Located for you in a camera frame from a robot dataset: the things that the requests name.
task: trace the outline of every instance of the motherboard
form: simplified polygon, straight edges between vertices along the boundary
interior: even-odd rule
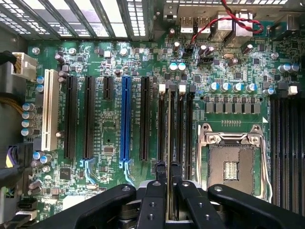
[[[38,200],[37,220],[118,184],[138,188],[160,160],[180,163],[203,189],[221,183],[271,201],[270,96],[278,82],[301,80],[284,70],[299,63],[301,41],[189,43],[168,34],[30,43],[37,80],[27,82],[34,106],[23,135],[35,160],[24,198]]]

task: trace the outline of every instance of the blue pcie slot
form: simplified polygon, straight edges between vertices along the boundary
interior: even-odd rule
[[[132,100],[132,79],[130,76],[123,76],[120,162],[129,161],[131,112],[132,112],[131,100]]]

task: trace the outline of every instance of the white pci slot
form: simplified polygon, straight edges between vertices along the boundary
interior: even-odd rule
[[[41,150],[57,149],[57,124],[60,84],[55,70],[44,71]]]

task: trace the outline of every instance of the green circuit board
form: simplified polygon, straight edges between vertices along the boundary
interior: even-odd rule
[[[142,181],[154,179],[154,164],[157,161],[158,146],[158,92],[154,94],[151,90],[150,118],[149,118],[149,160],[139,160],[140,148],[140,108],[141,108],[141,77],[149,76],[157,85],[172,81],[174,84],[186,83],[196,85],[196,93],[193,101],[193,175],[195,179],[195,154],[198,142],[198,126],[208,123],[213,131],[217,132],[249,132],[253,125],[262,128],[266,139],[267,159],[269,155],[269,98],[263,95],[263,84],[268,83],[269,87],[275,88],[275,82],[280,80],[291,80],[283,78],[277,67],[283,63],[296,61],[299,54],[300,43],[298,41],[271,42],[268,38],[257,37],[250,40],[253,50],[243,55],[241,49],[227,49],[221,43],[209,43],[197,41],[197,46],[204,43],[215,47],[213,53],[213,64],[198,66],[194,52],[191,58],[182,58],[182,48],[179,52],[173,52],[173,43],[179,41],[184,47],[187,40],[169,39],[162,37],[158,42],[32,42],[29,46],[29,55],[38,61],[37,75],[43,76],[45,69],[58,68],[54,55],[63,52],[63,57],[69,60],[70,74],[78,78],[78,111],[76,124],[76,152],[75,159],[64,158],[63,140],[58,139],[57,150],[49,152],[52,155],[50,163],[51,170],[44,173],[41,167],[34,169],[35,178],[42,181],[42,190],[35,197],[39,200],[39,217],[43,220],[63,210],[64,199],[67,196],[82,196],[73,201],[83,201],[93,195],[112,188],[117,184],[130,183],[138,187]],[[32,48],[40,49],[39,55],[31,53]],[[77,53],[69,55],[68,50],[75,48]],[[127,56],[120,55],[120,50],[127,49]],[[111,57],[106,58],[99,55],[99,50],[111,51]],[[271,53],[278,52],[279,58],[272,60]],[[227,53],[234,54],[239,63],[234,67],[228,67],[229,60],[223,58]],[[185,63],[184,72],[169,71],[171,63]],[[115,70],[121,70],[122,74],[132,77],[132,117],[131,117],[131,145],[130,162],[127,168],[119,167],[120,151],[120,121],[121,121],[121,97],[122,78],[114,74]],[[82,166],[83,150],[83,127],[84,127],[84,77],[93,76],[96,80],[95,91],[95,128],[94,128],[94,152],[95,162],[92,165],[91,177],[96,188],[92,186],[84,174]],[[102,99],[103,78],[111,76],[114,79],[114,94],[112,101]],[[250,83],[256,85],[254,93],[243,90],[241,93],[210,92],[209,86],[213,82],[242,83],[245,87]],[[27,83],[26,102],[36,103],[36,82]],[[58,130],[64,129],[65,114],[65,85],[61,84],[59,123]],[[259,111],[253,114],[253,110],[243,111],[235,114],[221,112],[208,112],[207,100],[209,103],[246,103],[258,104]],[[42,114],[35,115],[35,131],[31,138],[25,141],[32,141],[41,137]],[[113,147],[113,155],[109,156],[104,152],[105,146]],[[208,148],[203,149],[202,154],[202,186],[208,186],[209,177],[209,156]],[[260,150],[254,151],[253,161],[253,195],[258,196],[261,190],[261,154]],[[54,197],[53,190],[58,191]]]

